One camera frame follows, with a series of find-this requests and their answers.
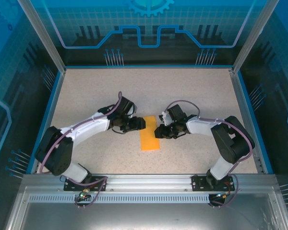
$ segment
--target beige tabletop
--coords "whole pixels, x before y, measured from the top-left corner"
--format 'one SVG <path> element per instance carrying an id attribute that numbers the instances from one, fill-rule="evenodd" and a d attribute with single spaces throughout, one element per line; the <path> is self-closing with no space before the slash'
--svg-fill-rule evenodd
<path id="1" fill-rule="evenodd" d="M 74 125 L 123 96 L 138 107 L 136 116 L 155 115 L 177 99 L 190 100 L 201 117 L 227 118 L 241 114 L 227 69 L 69 69 L 52 125 Z M 187 115 L 195 107 L 180 104 Z M 213 137 L 199 134 L 161 139 L 160 150 L 141 151 L 139 131 L 119 135 L 111 130 L 78 145 L 72 155 L 92 173 L 206 173 L 220 156 Z M 234 173 L 257 173 L 253 157 Z"/>

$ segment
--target cable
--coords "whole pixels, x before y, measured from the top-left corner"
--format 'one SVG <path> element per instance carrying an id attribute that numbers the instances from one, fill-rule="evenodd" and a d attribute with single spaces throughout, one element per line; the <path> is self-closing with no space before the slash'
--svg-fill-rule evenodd
<path id="1" fill-rule="evenodd" d="M 62 178 L 62 176 L 60 176 L 60 181 L 61 181 L 61 182 L 65 182 L 65 181 L 62 181 L 61 178 Z"/>
<path id="2" fill-rule="evenodd" d="M 174 103 L 178 103 L 178 102 L 186 102 L 186 103 L 189 103 L 189 104 L 192 104 L 194 105 L 197 110 L 198 110 L 198 113 L 197 113 L 197 116 L 199 118 L 199 120 L 202 120 L 202 121 L 206 121 L 206 122 L 220 122 L 220 123 L 223 123 L 225 125 L 228 125 L 229 127 L 231 127 L 232 129 L 236 130 L 244 139 L 245 141 L 247 142 L 248 146 L 249 146 L 249 149 L 250 149 L 250 152 L 242 159 L 239 159 L 235 164 L 234 166 L 231 168 L 231 170 L 229 171 L 229 173 L 231 173 L 238 165 L 239 163 L 241 163 L 242 161 L 245 161 L 246 159 L 248 159 L 249 157 L 252 156 L 252 144 L 250 142 L 250 140 L 247 138 L 247 136 L 240 130 L 238 129 L 237 127 L 235 127 L 233 124 L 227 122 L 227 121 L 223 121 L 223 120 L 220 120 L 220 119 L 210 119 L 210 118 L 201 118 L 200 117 L 200 113 L 201 113 L 201 110 L 200 108 L 194 104 L 193 102 L 190 102 L 190 101 L 187 101 L 187 100 L 176 100 L 176 101 L 173 101 L 171 102 L 167 107 L 166 109 L 164 110 L 164 112 L 166 112 L 166 110 Z"/>
<path id="3" fill-rule="evenodd" d="M 176 100 L 176 101 L 171 102 L 171 103 L 166 107 L 166 109 L 164 110 L 164 112 L 166 112 L 167 109 L 168 109 L 171 105 L 173 105 L 174 103 L 178 103 L 178 102 L 186 102 L 186 103 L 189 103 L 189 104 L 195 106 L 195 108 L 198 110 L 197 116 L 198 116 L 198 117 L 200 116 L 200 113 L 201 113 L 200 108 L 199 108 L 196 104 L 194 104 L 193 102 L 190 102 L 190 101 L 187 101 L 187 100 Z"/>
<path id="4" fill-rule="evenodd" d="M 101 118 L 103 118 L 103 117 L 106 117 L 106 116 L 112 114 L 112 113 L 118 108 L 118 106 L 119 106 L 119 104 L 120 104 L 120 102 L 121 102 L 121 98 L 122 98 L 122 93 L 121 93 L 121 91 L 119 91 L 118 97 L 119 97 L 119 100 L 116 102 L 114 108 L 112 108 L 108 113 L 106 113 L 106 114 L 104 114 L 104 115 L 101 115 L 101 116 L 89 118 L 89 119 L 87 119 L 87 120 L 85 120 L 85 121 L 82 121 L 82 122 L 76 124 L 74 127 L 72 127 L 71 129 L 69 129 L 68 131 L 66 131 L 62 136 L 60 136 L 60 137 L 53 143 L 53 145 L 51 146 L 51 148 L 50 148 L 49 151 L 47 152 L 47 154 L 46 154 L 46 156 L 45 156 L 45 158 L 44 158 L 44 160 L 43 160 L 43 162 L 42 162 L 42 164 L 41 164 L 41 167 L 40 167 L 40 169 L 39 169 L 39 172 L 40 172 L 40 173 L 43 173 L 43 168 L 44 168 L 44 166 L 45 166 L 46 161 L 48 160 L 49 155 L 52 153 L 52 151 L 54 150 L 54 148 L 60 143 L 60 141 L 61 141 L 64 137 L 67 136 L 67 134 L 71 133 L 71 132 L 72 132 L 73 130 L 75 130 L 77 127 L 79 127 L 79 126 L 81 126 L 81 125 L 83 125 L 83 124 L 85 124 L 85 123 L 87 123 L 87 122 L 90 122 L 90 121 L 93 121 L 93 120 L 98 120 L 98 119 L 101 119 Z"/>
<path id="5" fill-rule="evenodd" d="M 236 179 L 236 191 L 235 191 L 235 193 L 234 193 L 234 196 L 233 196 L 226 204 L 222 204 L 222 203 L 217 202 L 217 201 L 212 201 L 212 203 L 219 204 L 220 207 L 226 207 L 226 206 L 228 206 L 228 205 L 236 198 L 236 196 L 237 196 L 237 194 L 238 194 L 238 190 L 239 190 L 238 177 L 237 177 L 235 174 L 228 174 L 228 175 L 232 175 L 232 176 L 235 177 L 235 179 Z"/>
<path id="6" fill-rule="evenodd" d="M 115 131 L 112 127 L 112 131 L 115 132 L 115 133 L 118 133 L 118 134 L 126 134 L 126 133 L 121 133 L 121 132 L 118 132 L 118 131 Z"/>
<path id="7" fill-rule="evenodd" d="M 85 207 L 89 207 L 89 206 L 91 206 L 91 205 L 92 205 L 92 204 L 97 200 L 97 197 L 99 196 L 99 194 L 100 194 L 100 192 L 101 192 L 103 186 L 106 184 L 106 181 L 107 181 L 107 177 L 103 177 L 103 178 L 102 178 L 102 179 L 103 179 L 103 183 L 102 183 L 101 187 L 99 188 L 99 190 L 98 190 L 96 196 L 94 197 L 94 199 L 93 199 L 89 204 L 84 205 L 84 208 L 85 208 Z M 77 205 L 77 206 L 79 207 L 78 202 L 77 202 L 78 199 L 79 199 L 79 196 L 75 199 L 75 205 Z"/>
<path id="8" fill-rule="evenodd" d="M 244 158 L 239 159 L 234 164 L 234 166 L 229 170 L 229 173 L 231 173 L 238 166 L 238 164 L 240 164 L 242 161 L 245 161 L 246 159 L 248 159 L 249 157 L 252 156 L 253 151 L 252 151 L 252 144 L 251 144 L 250 140 L 247 138 L 247 136 L 240 129 L 235 127 L 233 124 L 231 124 L 231 123 L 229 123 L 227 121 L 220 120 L 220 119 L 210 119 L 210 118 L 201 118 L 201 117 L 199 117 L 199 120 L 206 121 L 206 122 L 220 122 L 220 123 L 223 123 L 223 124 L 231 127 L 232 129 L 236 130 L 245 139 L 246 143 L 248 144 L 250 152 Z"/>

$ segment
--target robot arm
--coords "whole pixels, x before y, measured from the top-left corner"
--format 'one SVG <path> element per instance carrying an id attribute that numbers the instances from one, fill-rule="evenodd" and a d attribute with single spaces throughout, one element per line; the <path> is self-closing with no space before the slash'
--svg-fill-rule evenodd
<path id="1" fill-rule="evenodd" d="M 211 187 L 227 176 L 233 170 L 239 160 L 242 160 L 249 152 L 250 141 L 252 148 L 255 143 L 239 120 L 230 116 L 223 120 L 240 130 L 244 137 L 222 120 L 203 119 L 196 115 L 187 116 L 179 105 L 175 105 L 159 116 L 163 122 L 156 130 L 156 138 L 177 139 L 186 134 L 204 134 L 213 136 L 221 156 L 216 164 L 208 170 L 206 180 Z"/>
<path id="2" fill-rule="evenodd" d="M 141 117 L 133 116 L 136 113 L 136 106 L 127 98 L 121 97 L 118 107 L 109 114 L 113 107 L 114 105 L 110 105 L 101 108 L 87 120 L 73 126 L 61 129 L 57 129 L 54 126 L 48 128 L 36 151 L 36 159 L 42 162 L 53 144 L 64 133 L 70 131 L 53 149 L 45 163 L 45 167 L 55 176 L 64 175 L 78 183 L 85 181 L 90 174 L 89 171 L 81 165 L 72 162 L 72 151 L 78 144 L 99 132 L 113 127 L 120 127 L 122 133 L 145 128 L 145 120 Z"/>

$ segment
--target gear logo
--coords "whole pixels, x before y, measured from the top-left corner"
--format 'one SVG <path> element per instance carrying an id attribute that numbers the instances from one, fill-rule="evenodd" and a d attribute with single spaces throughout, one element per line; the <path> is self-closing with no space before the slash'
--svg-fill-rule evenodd
<path id="1" fill-rule="evenodd" d="M 129 10 L 134 10 L 134 13 L 150 17 L 152 14 L 157 16 L 163 13 L 164 9 L 168 10 L 174 0 L 126 0 L 126 3 L 129 5 Z"/>
<path id="2" fill-rule="evenodd" d="M 18 2 L 17 0 L 0 0 L 1 16 L 11 23 L 18 16 Z"/>

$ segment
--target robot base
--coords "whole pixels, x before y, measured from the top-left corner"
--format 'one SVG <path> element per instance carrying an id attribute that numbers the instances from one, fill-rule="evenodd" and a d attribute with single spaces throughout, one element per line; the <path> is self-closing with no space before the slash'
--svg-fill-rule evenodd
<path id="1" fill-rule="evenodd" d="M 97 181 L 101 178 L 103 178 L 103 176 L 93 176 L 90 178 L 89 181 L 85 181 L 85 183 L 91 183 L 91 182 Z M 91 192 L 97 192 L 100 189 L 102 184 L 103 184 L 103 181 L 101 181 L 101 182 L 99 182 L 93 186 L 80 186 L 80 185 L 74 184 L 70 180 L 66 179 L 63 190 L 64 191 L 72 191 L 72 192 L 80 192 L 80 191 L 84 190 L 85 188 L 90 188 Z M 101 191 L 104 192 L 105 190 L 106 190 L 106 185 L 103 186 Z"/>
<path id="2" fill-rule="evenodd" d="M 235 191 L 234 181 L 231 176 L 226 176 L 222 180 L 218 181 L 213 187 L 206 180 L 207 176 L 194 175 L 191 177 L 192 191 L 194 192 L 226 192 Z"/>

